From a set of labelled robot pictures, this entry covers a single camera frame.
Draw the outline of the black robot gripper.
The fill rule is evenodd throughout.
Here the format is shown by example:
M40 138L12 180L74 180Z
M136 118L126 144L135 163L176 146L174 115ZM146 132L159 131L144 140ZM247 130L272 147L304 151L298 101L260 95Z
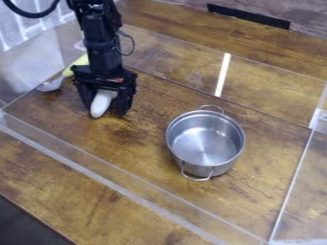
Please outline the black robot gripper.
M99 90L112 91L114 112L124 117L134 104L138 74L124 68L119 45L91 45L86 50L86 58L71 67L84 107L91 109Z

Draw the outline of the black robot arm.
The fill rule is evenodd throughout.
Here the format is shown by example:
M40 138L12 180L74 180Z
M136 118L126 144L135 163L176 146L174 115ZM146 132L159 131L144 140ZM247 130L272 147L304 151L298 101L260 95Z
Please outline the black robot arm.
M138 74L123 66L122 15L112 0L67 0L83 31L88 64L74 65L74 85L87 109L102 90L115 92L114 113L123 117L134 104Z

